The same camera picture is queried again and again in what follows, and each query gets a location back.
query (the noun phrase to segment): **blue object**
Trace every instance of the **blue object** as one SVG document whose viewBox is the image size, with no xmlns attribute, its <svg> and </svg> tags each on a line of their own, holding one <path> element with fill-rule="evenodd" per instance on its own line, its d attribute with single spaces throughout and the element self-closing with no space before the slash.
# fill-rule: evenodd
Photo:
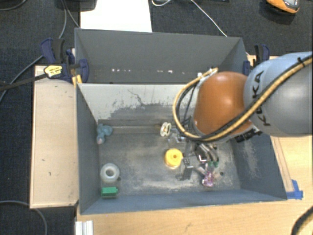
<svg viewBox="0 0 313 235">
<path fill-rule="evenodd" d="M 69 64 L 71 65 L 75 64 L 75 57 L 70 49 L 67 49 L 67 56 L 68 56 Z"/>
<path fill-rule="evenodd" d="M 47 38 L 40 44 L 40 51 L 49 64 L 53 64 L 56 61 L 51 47 L 52 42 L 52 38 Z"/>
<path fill-rule="evenodd" d="M 97 144 L 103 144 L 105 142 L 105 136 L 110 136 L 113 132 L 111 126 L 98 124 L 97 126 Z"/>
<path fill-rule="evenodd" d="M 291 181 L 292 181 L 292 184 L 293 184 L 294 191 L 286 192 L 287 198 L 288 199 L 299 199 L 299 200 L 302 200 L 302 198 L 303 198 L 303 191 L 299 190 L 298 183 L 297 183 L 296 180 L 292 179 Z"/>
<path fill-rule="evenodd" d="M 251 64 L 248 60 L 244 61 L 243 65 L 243 75 L 248 76 L 251 71 Z"/>
</svg>

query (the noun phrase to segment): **blue clamp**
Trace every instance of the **blue clamp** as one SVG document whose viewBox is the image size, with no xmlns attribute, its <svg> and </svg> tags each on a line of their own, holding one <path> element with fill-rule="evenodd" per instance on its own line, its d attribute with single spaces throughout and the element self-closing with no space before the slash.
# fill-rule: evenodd
<svg viewBox="0 0 313 235">
<path fill-rule="evenodd" d="M 270 56 L 269 48 L 266 45 L 255 45 L 254 49 L 256 55 L 254 66 L 259 65 L 260 63 L 267 61 L 269 59 Z"/>
<path fill-rule="evenodd" d="M 251 71 L 251 64 L 248 60 L 244 61 L 243 65 L 243 75 L 249 76 Z"/>
<path fill-rule="evenodd" d="M 303 198 L 303 191 L 299 190 L 298 183 L 296 180 L 292 179 L 291 181 L 293 184 L 294 191 L 286 192 L 287 198 L 288 199 L 299 199 L 299 200 L 301 200 Z"/>
<path fill-rule="evenodd" d="M 75 64 L 75 57 L 70 49 L 68 49 L 66 51 L 67 58 L 66 61 L 64 61 L 63 43 L 63 39 L 48 38 L 45 39 L 40 45 L 41 53 L 50 65 L 57 64 L 58 66 L 62 66 L 62 74 L 50 78 L 61 79 L 72 83 L 72 77 L 80 75 L 82 82 L 86 83 L 89 77 L 89 66 L 87 60 L 85 58 L 80 59 L 78 64 Z"/>
</svg>

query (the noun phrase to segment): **white object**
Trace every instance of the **white object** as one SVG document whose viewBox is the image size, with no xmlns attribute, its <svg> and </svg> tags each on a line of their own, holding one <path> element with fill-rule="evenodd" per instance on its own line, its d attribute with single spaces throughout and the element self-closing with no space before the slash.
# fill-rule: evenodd
<svg viewBox="0 0 313 235">
<path fill-rule="evenodd" d="M 161 137 L 168 137 L 170 135 L 171 128 L 172 128 L 171 123 L 164 122 L 160 129 Z"/>
<path fill-rule="evenodd" d="M 119 177 L 119 168 L 115 164 L 105 164 L 101 168 L 100 177 L 104 183 L 114 183 Z"/>
<path fill-rule="evenodd" d="M 93 221 L 75 222 L 75 235 L 93 235 Z"/>
<path fill-rule="evenodd" d="M 98 0 L 94 10 L 81 12 L 84 29 L 152 32 L 147 0 Z"/>
</svg>

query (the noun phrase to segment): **blue tape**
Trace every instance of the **blue tape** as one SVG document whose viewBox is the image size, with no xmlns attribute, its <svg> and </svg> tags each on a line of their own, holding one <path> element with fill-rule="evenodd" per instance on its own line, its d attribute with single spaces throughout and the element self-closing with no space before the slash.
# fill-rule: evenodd
<svg viewBox="0 0 313 235">
<path fill-rule="evenodd" d="M 286 192 L 287 198 L 288 199 L 299 199 L 299 200 L 302 200 L 302 198 L 303 198 L 303 191 L 299 190 L 298 183 L 297 183 L 296 180 L 292 179 L 291 181 L 292 181 L 292 184 L 293 184 L 294 191 Z"/>
</svg>

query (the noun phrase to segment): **yellow object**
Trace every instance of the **yellow object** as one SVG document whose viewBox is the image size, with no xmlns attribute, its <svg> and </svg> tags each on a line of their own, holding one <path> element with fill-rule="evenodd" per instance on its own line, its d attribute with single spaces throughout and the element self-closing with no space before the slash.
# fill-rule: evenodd
<svg viewBox="0 0 313 235">
<path fill-rule="evenodd" d="M 176 148 L 169 149 L 165 153 L 164 161 L 166 165 L 172 168 L 180 166 L 182 160 L 182 152 Z"/>
<path fill-rule="evenodd" d="M 77 78 L 77 83 L 79 83 L 79 84 L 83 83 L 81 75 L 77 75 L 76 78 Z"/>
<path fill-rule="evenodd" d="M 60 74 L 62 74 L 62 66 L 50 65 L 50 66 L 45 68 L 45 73 L 50 78 L 53 76 L 56 76 L 56 75 L 60 75 Z"/>
</svg>

